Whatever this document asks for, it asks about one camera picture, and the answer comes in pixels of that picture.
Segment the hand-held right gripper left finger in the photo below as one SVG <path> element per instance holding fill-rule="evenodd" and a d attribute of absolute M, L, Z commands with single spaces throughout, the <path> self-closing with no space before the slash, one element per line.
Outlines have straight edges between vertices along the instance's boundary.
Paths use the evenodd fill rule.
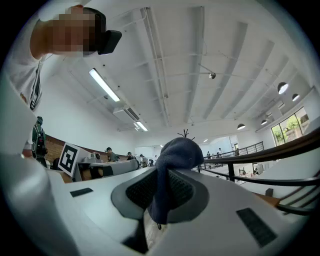
<path fill-rule="evenodd" d="M 19 154 L 0 154 L 0 193 L 15 241 L 46 256 L 138 256 L 149 248 L 144 218 L 124 217 L 105 179 L 65 183 Z"/>

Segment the large window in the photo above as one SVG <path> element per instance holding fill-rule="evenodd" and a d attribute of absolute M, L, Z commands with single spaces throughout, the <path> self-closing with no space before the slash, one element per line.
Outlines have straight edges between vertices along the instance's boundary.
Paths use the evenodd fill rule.
<path fill-rule="evenodd" d="M 276 146 L 283 145 L 302 137 L 310 125 L 308 114 L 304 107 L 273 126 L 271 132 Z"/>

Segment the person's white shirt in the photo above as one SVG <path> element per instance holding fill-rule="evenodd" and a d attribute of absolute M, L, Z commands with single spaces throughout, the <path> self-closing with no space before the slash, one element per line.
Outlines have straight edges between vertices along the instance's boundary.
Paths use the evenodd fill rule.
<path fill-rule="evenodd" d="M 42 99 L 40 72 L 51 50 L 47 22 L 35 14 L 19 32 L 6 59 L 10 84 L 33 112 Z"/>

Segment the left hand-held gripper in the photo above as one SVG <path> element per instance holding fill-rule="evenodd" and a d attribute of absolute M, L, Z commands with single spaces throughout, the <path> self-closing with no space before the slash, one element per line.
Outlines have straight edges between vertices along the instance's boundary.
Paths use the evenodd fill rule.
<path fill-rule="evenodd" d="M 79 153 L 78 146 L 66 142 L 59 158 L 58 167 L 67 175 L 73 176 Z"/>

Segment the grey office desk partition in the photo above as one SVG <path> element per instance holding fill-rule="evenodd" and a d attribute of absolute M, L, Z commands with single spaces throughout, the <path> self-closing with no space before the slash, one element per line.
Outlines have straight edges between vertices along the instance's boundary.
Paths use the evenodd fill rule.
<path fill-rule="evenodd" d="M 71 179 L 73 182 L 89 181 L 118 176 L 138 169 L 139 162 L 137 160 L 102 162 L 102 160 L 93 157 L 85 157 L 75 163 Z"/>

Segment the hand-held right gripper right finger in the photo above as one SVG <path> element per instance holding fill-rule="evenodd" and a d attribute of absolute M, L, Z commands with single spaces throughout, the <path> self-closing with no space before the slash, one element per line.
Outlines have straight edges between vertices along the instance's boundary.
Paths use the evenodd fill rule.
<path fill-rule="evenodd" d="M 195 171 L 179 173 L 206 186 L 208 204 L 192 221 L 169 224 L 149 256 L 277 256 L 305 224 L 288 221 L 275 207 L 231 181 Z M 253 210 L 275 239 L 261 247 L 237 214 L 243 209 Z"/>

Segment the dark blue cloth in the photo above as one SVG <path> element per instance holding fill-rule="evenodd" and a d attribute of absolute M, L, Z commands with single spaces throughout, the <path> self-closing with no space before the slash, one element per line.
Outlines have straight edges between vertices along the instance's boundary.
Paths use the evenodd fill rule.
<path fill-rule="evenodd" d="M 169 141 L 161 149 L 156 161 L 157 189 L 152 203 L 148 207 L 148 213 L 158 225 L 168 223 L 168 213 L 184 203 L 190 191 L 184 181 L 171 175 L 168 170 L 191 170 L 204 162 L 201 148 L 193 140 L 185 137 L 177 137 Z"/>

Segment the white ceiling air conditioner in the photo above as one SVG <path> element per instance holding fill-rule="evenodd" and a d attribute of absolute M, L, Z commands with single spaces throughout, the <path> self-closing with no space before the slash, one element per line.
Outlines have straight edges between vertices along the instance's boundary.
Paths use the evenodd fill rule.
<path fill-rule="evenodd" d="M 139 116 L 129 106 L 115 108 L 112 114 L 125 124 L 135 123 L 140 120 Z"/>

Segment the black metal railing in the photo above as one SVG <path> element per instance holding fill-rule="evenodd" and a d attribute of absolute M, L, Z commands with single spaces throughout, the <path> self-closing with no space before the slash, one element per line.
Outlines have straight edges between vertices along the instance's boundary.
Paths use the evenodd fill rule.
<path fill-rule="evenodd" d="M 233 157 L 207 159 L 204 161 L 203 167 L 199 165 L 196 169 L 198 172 L 205 171 L 208 173 L 216 174 L 218 176 L 229 178 L 229 180 L 232 182 L 238 180 L 260 185 L 299 187 L 300 189 L 303 189 L 304 187 L 308 186 L 314 186 L 315 188 L 317 188 L 320 186 L 320 176 L 317 175 L 311 178 L 302 179 L 252 179 L 236 176 L 234 171 L 234 165 L 282 160 L 285 158 L 301 155 L 318 148 L 320 148 L 320 127 L 296 140 L 290 141 L 286 144 L 282 144 L 270 149 Z M 227 165 L 228 174 L 223 174 L 221 172 L 209 170 L 206 168 L 206 165 L 208 164 Z"/>

